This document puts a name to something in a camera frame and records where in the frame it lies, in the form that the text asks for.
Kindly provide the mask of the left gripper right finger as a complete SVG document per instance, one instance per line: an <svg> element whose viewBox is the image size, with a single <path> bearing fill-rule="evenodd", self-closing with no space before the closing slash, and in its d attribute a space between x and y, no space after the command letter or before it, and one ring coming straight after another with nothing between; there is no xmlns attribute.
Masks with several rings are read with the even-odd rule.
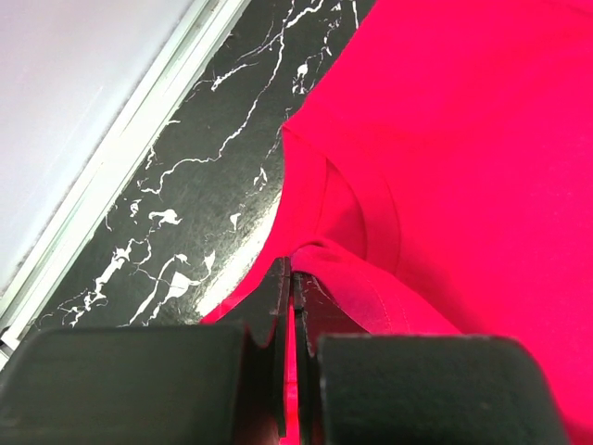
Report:
<svg viewBox="0 0 593 445"><path fill-rule="evenodd" d="M549 385L518 343L374 336L311 275L293 277L305 444L565 444Z"/></svg>

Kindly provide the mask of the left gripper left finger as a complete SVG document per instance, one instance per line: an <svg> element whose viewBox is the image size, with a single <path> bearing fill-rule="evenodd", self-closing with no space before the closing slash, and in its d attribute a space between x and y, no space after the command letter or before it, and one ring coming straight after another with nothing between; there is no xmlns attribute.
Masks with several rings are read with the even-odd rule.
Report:
<svg viewBox="0 0 593 445"><path fill-rule="evenodd" d="M58 329L1 376L5 444L276 444L291 268L213 324Z"/></svg>

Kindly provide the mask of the bright pink t shirt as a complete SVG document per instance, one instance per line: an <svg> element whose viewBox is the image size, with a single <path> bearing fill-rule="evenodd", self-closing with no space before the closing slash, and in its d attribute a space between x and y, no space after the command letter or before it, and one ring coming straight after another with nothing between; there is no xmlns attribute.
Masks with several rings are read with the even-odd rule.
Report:
<svg viewBox="0 0 593 445"><path fill-rule="evenodd" d="M379 1L283 127L278 257L376 334L512 337L592 440L592 5Z"/></svg>

